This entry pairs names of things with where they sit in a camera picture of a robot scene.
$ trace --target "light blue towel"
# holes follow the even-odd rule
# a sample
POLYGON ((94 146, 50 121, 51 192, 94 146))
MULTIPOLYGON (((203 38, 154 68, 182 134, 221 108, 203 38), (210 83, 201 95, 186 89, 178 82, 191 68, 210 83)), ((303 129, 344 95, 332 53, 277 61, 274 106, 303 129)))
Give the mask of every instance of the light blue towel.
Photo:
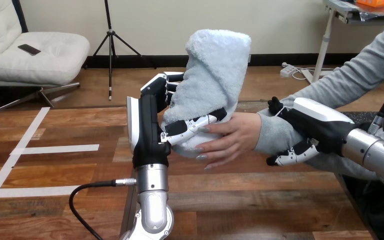
MULTIPOLYGON (((179 120, 205 116, 225 108, 227 122, 236 109, 244 83, 251 49, 251 38, 228 30, 199 30, 186 44, 189 61, 184 80, 177 86, 165 111, 162 127, 179 120)), ((218 134, 199 133, 173 149, 186 157, 196 157, 196 145, 220 138, 218 134)))

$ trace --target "desk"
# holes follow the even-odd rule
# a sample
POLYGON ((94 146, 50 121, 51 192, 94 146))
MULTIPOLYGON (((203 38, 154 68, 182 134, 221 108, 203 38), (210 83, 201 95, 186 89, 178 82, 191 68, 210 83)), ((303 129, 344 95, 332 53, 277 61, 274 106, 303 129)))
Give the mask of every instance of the desk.
POLYGON ((377 17, 371 20, 361 21, 359 8, 352 3, 340 0, 323 0, 323 2, 326 5, 325 10, 329 12, 329 19, 327 21, 326 31, 321 42, 320 52, 318 53, 314 74, 311 74, 309 70, 302 71, 302 74, 305 76, 305 78, 310 84, 318 81, 320 76, 325 76, 332 72, 322 71, 322 67, 331 38, 332 24, 334 18, 339 19, 344 24, 350 25, 384 26, 384 16, 377 17))
MULTIPOLYGON (((265 102, 242 102, 238 111, 265 107, 265 102)), ((0 239, 93 240, 72 215, 68 194, 72 186, 132 175, 126 109, 51 109, 33 129, 26 148, 99 144, 98 149, 20 154, 14 161, 10 153, 39 114, 0 112, 0 171, 13 163, 1 175, 0 239), (50 187, 57 191, 48 191, 50 187)), ((170 155, 169 205, 175 222, 167 239, 372 239, 333 173, 304 164, 269 167, 266 157, 250 152, 204 171, 205 162, 170 155)), ((85 189, 74 202, 105 240, 118 240, 132 219, 129 209, 136 205, 125 187, 85 189)))

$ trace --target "tape line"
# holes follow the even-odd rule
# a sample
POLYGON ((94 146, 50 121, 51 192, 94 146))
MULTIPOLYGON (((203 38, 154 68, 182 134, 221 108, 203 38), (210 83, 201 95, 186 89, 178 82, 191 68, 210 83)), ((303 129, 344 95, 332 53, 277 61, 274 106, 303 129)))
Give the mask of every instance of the tape line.
POLYGON ((70 195, 76 186, 1 188, 0 198, 28 198, 70 195))
POLYGON ((15 148, 11 155, 56 154, 97 151, 99 144, 15 148))
MULTIPOLYGON (((30 126, 28 127, 27 131, 25 131, 24 135, 18 142, 16 149, 24 149, 27 144, 29 143, 30 139, 35 134, 36 130, 38 129, 39 125, 45 118, 46 114, 49 112, 49 107, 43 107, 37 116, 34 118, 34 120, 31 122, 30 126)), ((10 175, 10 172, 12 170, 12 167, 17 163, 18 159, 20 158, 19 154, 10 155, 8 160, 6 160, 3 167, 0 169, 0 188, 2 187, 2 184, 4 184, 5 180, 7 179, 8 175, 10 175)))

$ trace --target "robotic hand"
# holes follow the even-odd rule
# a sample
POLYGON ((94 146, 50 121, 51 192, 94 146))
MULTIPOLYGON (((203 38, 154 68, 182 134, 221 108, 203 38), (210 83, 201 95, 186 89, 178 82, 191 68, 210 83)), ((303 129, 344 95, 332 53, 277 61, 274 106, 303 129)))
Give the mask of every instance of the robotic hand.
POLYGON ((162 240, 170 234, 174 224, 173 212, 167 205, 167 157, 171 146, 187 141, 198 134, 198 128, 227 115, 221 108, 205 116, 176 121, 163 131, 157 113, 170 105, 177 82, 181 82, 183 76, 183 72, 157 74, 140 89, 139 99, 127 97, 128 136, 140 209, 135 214, 132 230, 121 240, 162 240))
POLYGON ((384 141, 374 136, 382 127, 382 112, 371 124, 369 131, 359 129, 350 118, 316 101, 298 97, 288 109, 273 97, 269 111, 288 121, 307 139, 291 149, 267 159, 270 166, 286 166, 305 162, 322 153, 335 153, 349 158, 375 172, 384 183, 384 141))

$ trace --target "white wall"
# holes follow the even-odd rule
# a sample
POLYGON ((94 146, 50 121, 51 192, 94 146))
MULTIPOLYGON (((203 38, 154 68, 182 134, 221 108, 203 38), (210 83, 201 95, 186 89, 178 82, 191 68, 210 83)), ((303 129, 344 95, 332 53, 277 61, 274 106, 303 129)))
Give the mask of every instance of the white wall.
MULTIPOLYGON (((20 0, 28 30, 85 36, 90 55, 105 37, 103 0, 20 0)), ((328 13, 322 0, 109 0, 112 28, 143 55, 186 55, 200 29, 252 38, 252 54, 318 53, 328 13)), ((384 29, 334 21, 329 53, 358 53, 384 29)), ((118 55, 134 54, 116 40, 118 55)), ((99 54, 108 54, 108 44, 99 54)))

